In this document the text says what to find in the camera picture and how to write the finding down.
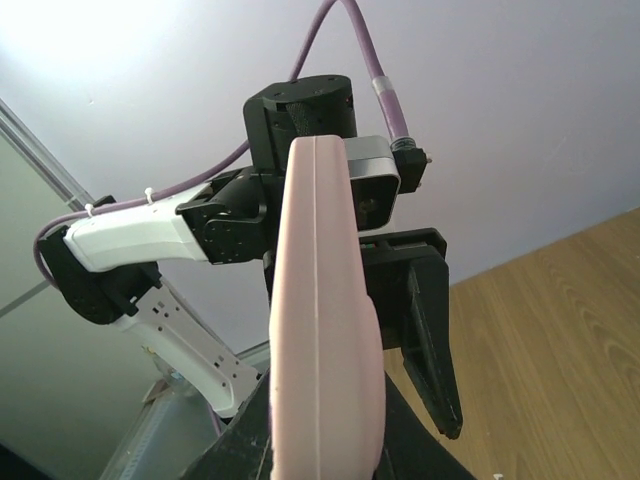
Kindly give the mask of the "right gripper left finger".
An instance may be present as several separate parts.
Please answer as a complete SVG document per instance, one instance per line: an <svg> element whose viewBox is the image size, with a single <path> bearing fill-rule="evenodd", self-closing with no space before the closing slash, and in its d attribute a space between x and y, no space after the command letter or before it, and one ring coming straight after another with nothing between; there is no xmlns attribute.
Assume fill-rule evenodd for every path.
<svg viewBox="0 0 640 480"><path fill-rule="evenodd" d="M180 475L185 480L267 480L273 466L269 406L270 372L221 436Z"/></svg>

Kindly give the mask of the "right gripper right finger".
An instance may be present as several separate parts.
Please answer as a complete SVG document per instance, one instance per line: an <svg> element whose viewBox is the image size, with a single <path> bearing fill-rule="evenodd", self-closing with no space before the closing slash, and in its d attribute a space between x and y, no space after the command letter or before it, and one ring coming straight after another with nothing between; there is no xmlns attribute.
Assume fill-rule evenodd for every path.
<svg viewBox="0 0 640 480"><path fill-rule="evenodd" d="M388 374L383 449L373 479L473 480L424 427Z"/></svg>

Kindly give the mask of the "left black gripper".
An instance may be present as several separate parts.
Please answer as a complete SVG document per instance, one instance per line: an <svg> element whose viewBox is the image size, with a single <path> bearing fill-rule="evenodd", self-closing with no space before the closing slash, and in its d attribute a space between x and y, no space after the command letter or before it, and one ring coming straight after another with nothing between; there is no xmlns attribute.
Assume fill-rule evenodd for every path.
<svg viewBox="0 0 640 480"><path fill-rule="evenodd" d="M463 415L450 346L447 242L432 227L359 242L383 347L401 344L403 365L435 427L456 439Z"/></svg>

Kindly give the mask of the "pink phone case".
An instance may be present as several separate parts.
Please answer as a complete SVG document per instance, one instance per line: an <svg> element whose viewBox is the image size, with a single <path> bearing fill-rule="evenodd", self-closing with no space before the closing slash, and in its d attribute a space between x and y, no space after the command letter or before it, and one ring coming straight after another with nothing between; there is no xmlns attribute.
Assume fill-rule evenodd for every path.
<svg viewBox="0 0 640 480"><path fill-rule="evenodd" d="M336 136L291 145L269 340L272 477L371 478L385 428L382 342Z"/></svg>

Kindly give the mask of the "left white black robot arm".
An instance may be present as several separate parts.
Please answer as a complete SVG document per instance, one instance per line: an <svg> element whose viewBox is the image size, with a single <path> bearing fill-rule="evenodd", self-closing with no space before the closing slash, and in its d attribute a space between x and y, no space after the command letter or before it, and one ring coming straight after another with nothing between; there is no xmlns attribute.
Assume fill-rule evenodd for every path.
<svg viewBox="0 0 640 480"><path fill-rule="evenodd" d="M245 102L243 117L250 166L220 167L177 193L151 194L131 207L108 196L46 228L36 254L54 285L81 317L137 335L220 417L235 417L259 372L178 305L158 264L259 260L271 279L290 146L299 137L338 136L383 344L401 349L436 428L457 438L463 417L449 342L446 242L433 228L386 231L397 197L418 188L428 155L405 133L359 136L352 84L341 75L272 84Z"/></svg>

